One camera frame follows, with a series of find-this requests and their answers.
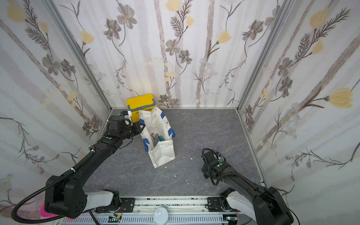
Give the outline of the grey blue utility knife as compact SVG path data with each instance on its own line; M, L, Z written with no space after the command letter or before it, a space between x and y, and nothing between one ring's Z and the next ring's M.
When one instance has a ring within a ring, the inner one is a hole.
M155 142L153 143L153 146L156 147L159 142L159 134L155 134Z

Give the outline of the white Doraemon tote bag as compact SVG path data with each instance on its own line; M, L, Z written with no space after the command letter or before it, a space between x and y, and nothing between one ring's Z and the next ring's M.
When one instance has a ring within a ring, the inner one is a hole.
M140 135L153 167L158 168L176 159L173 146L176 134L165 113L158 107L151 111L141 110L139 122L145 125Z

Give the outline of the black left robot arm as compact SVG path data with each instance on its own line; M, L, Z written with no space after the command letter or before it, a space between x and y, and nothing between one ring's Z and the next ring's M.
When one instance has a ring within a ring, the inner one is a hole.
M45 212L75 219L83 212L96 208L110 212L120 209L122 203L118 191L106 189L85 193L83 187L107 158L123 148L123 141L132 140L144 128L144 122L132 123L121 115L113 116L103 136L89 147L90 152L82 160L62 175L53 175L47 180L51 187L45 191Z

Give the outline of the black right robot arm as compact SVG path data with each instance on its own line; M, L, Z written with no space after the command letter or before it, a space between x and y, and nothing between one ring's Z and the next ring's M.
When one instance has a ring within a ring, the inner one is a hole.
M279 191L274 187L263 187L237 172L221 153L212 149L202 150L204 166L202 173L214 186L224 182L229 186L225 201L229 208L240 211L259 225L291 225L292 211Z

